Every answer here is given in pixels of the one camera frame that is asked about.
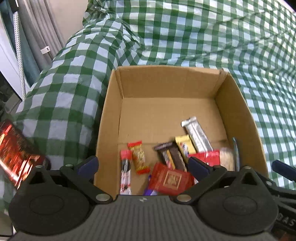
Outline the purple chocolate bar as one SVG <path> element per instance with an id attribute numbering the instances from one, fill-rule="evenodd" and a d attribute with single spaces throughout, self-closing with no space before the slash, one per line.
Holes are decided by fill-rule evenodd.
<path id="1" fill-rule="evenodd" d="M 158 192 L 156 190 L 149 188 L 149 183 L 151 181 L 151 178 L 152 178 L 152 176 L 149 175 L 148 179 L 147 179 L 148 180 L 147 187 L 144 190 L 143 196 L 157 196 L 158 195 Z"/>

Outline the yellow snack bar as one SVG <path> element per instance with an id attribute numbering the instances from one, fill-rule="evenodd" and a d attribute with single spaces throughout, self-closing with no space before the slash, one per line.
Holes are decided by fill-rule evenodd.
<path id="1" fill-rule="evenodd" d="M 177 136 L 175 137 L 175 142 L 184 158 L 185 163 L 188 163 L 190 155 L 196 154 L 196 149 L 191 141 L 189 135 Z"/>

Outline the small red black stick snack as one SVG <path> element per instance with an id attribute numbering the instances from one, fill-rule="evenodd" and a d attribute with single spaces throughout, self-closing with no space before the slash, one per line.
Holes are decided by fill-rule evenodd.
<path id="1" fill-rule="evenodd" d="M 120 195 L 131 195 L 130 170 L 132 164 L 132 152 L 130 150 L 120 151 L 121 159 L 121 180 L 120 180 Z"/>

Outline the green checkered sofa cover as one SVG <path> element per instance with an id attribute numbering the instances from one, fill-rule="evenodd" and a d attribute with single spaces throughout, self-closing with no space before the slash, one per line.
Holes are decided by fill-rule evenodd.
<path id="1" fill-rule="evenodd" d="M 228 71 L 267 164 L 295 165 L 295 13 L 278 1 L 89 1 L 82 24 L 12 117 L 53 166 L 95 154 L 111 72 L 129 65 Z"/>

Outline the silver wrapped bar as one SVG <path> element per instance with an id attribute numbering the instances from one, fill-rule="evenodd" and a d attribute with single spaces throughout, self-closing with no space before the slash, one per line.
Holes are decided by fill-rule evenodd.
<path id="1" fill-rule="evenodd" d="M 212 145 L 195 116 L 182 121 L 181 126 L 187 131 L 197 152 L 213 150 Z"/>

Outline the dark brown chocolate bar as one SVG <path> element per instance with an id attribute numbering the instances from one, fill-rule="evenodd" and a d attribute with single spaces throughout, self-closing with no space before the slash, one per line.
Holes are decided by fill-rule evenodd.
<path id="1" fill-rule="evenodd" d="M 172 170 L 180 170 L 187 172 L 185 161 L 175 142 L 166 142 L 154 146 L 154 150 L 158 152 L 163 163 Z"/>

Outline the black smartphone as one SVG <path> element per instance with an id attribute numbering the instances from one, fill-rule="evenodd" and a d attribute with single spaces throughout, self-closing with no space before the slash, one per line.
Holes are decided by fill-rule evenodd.
<path id="1" fill-rule="evenodd" d="M 19 189 L 30 171 L 38 165 L 48 168 L 50 161 L 10 120 L 1 122 L 1 168 L 14 187 Z"/>

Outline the red snack wrapper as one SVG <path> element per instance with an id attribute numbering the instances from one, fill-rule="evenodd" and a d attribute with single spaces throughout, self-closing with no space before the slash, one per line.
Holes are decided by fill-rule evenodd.
<path id="1" fill-rule="evenodd" d="M 198 152 L 196 154 L 189 154 L 189 157 L 195 157 L 211 167 L 216 166 L 216 165 L 220 165 L 220 151 L 219 150 Z"/>

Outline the brown cardboard box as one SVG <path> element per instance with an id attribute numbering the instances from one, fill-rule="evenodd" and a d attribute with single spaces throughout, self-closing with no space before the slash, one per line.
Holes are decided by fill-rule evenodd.
<path id="1" fill-rule="evenodd" d="M 224 70 L 129 66 L 113 70 L 99 126 L 95 185 L 112 197 L 120 190 L 120 151 L 142 141 L 146 161 L 160 160 L 154 146 L 186 134 L 182 121 L 196 117 L 214 149 L 236 140 L 241 165 L 267 176 L 262 142 L 247 103 Z"/>

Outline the red yellow candy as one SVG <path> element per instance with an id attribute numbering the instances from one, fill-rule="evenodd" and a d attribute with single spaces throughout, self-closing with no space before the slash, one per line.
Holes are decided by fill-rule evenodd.
<path id="1" fill-rule="evenodd" d="M 138 175 L 147 174 L 150 172 L 149 166 L 145 161 L 145 154 L 142 149 L 142 141 L 137 141 L 127 144 L 129 150 L 132 152 L 132 159 L 135 166 L 135 171 Z"/>

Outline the beige cereal bar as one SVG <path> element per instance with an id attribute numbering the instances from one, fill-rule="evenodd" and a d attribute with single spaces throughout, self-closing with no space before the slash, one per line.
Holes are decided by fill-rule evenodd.
<path id="1" fill-rule="evenodd" d="M 225 167 L 228 171 L 235 170 L 234 154 L 229 148 L 221 148 L 220 152 L 220 165 Z"/>

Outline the grey curtain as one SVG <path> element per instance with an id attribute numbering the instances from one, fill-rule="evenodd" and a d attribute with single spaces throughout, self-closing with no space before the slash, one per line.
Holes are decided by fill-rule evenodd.
<path id="1" fill-rule="evenodd" d="M 63 47 L 49 1 L 18 1 L 23 71 L 31 86 Z"/>

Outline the red square snack packet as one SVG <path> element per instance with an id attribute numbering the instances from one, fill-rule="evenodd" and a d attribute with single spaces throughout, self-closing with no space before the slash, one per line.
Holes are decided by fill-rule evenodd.
<path id="1" fill-rule="evenodd" d="M 177 196 L 194 185 L 194 177 L 189 172 L 172 170 L 161 163 L 154 165 L 149 188 L 160 194 Z"/>

